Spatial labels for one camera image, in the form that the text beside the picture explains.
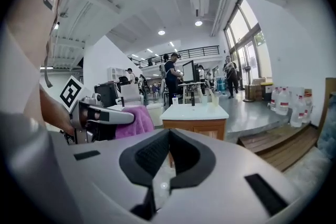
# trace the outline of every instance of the railing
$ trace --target railing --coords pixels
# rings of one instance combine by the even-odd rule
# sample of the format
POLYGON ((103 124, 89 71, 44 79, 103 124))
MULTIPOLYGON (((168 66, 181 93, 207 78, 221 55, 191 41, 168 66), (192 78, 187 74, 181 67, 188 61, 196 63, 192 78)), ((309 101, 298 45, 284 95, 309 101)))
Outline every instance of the railing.
MULTIPOLYGON (((203 48, 196 48, 190 50, 181 50, 177 52, 180 56, 180 59, 188 59, 194 57, 202 57, 202 56, 211 56, 211 55, 219 55, 219 47, 218 46, 211 46, 211 47, 203 47, 203 48)), ((137 61, 133 58, 130 60, 135 63, 136 66, 139 68, 144 68, 153 65, 159 65, 164 62, 163 55, 155 56, 144 61, 137 61)))

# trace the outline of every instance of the computer monitor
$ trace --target computer monitor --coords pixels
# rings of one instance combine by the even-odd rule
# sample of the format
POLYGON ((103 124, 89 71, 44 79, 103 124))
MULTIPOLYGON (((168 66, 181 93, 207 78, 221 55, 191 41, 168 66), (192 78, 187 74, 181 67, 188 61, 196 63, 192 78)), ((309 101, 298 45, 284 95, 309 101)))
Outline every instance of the computer monitor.
POLYGON ((194 68, 195 68, 195 79, 194 79, 194 82, 199 82, 200 71, 198 70, 198 64, 195 64, 194 68))
POLYGON ((195 82, 194 61, 190 61, 183 65, 183 81, 185 83, 195 82))

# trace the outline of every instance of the pink towel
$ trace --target pink towel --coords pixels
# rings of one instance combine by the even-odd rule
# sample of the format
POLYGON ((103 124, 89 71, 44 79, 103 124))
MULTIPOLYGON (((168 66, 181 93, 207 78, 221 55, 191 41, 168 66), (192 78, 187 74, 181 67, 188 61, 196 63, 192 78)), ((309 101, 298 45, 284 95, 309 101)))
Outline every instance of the pink towel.
POLYGON ((122 112, 132 113, 135 120, 131 124, 120 124, 115 131, 115 139, 154 131, 154 125, 147 108, 143 105, 125 107, 122 112))

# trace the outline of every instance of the backpack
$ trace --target backpack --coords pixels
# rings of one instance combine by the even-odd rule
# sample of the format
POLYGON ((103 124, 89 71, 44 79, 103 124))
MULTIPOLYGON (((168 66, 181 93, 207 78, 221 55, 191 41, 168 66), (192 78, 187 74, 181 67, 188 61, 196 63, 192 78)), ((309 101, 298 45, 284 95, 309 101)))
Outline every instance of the backpack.
POLYGON ((170 71, 168 70, 168 72, 166 72, 166 67, 164 66, 166 63, 162 63, 160 65, 160 70, 161 70, 161 79, 165 79, 167 77, 167 73, 170 71))

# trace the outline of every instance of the wooden cabinet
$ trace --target wooden cabinet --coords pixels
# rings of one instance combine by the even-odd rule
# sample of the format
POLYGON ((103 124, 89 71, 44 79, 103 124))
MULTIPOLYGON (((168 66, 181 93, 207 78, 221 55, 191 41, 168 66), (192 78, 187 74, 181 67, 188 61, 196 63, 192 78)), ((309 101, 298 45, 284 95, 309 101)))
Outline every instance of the wooden cabinet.
POLYGON ((193 127, 193 132, 204 134, 215 139, 224 140, 224 126, 196 126, 193 127))
POLYGON ((163 121, 165 129, 183 129, 224 140, 226 120, 163 121))

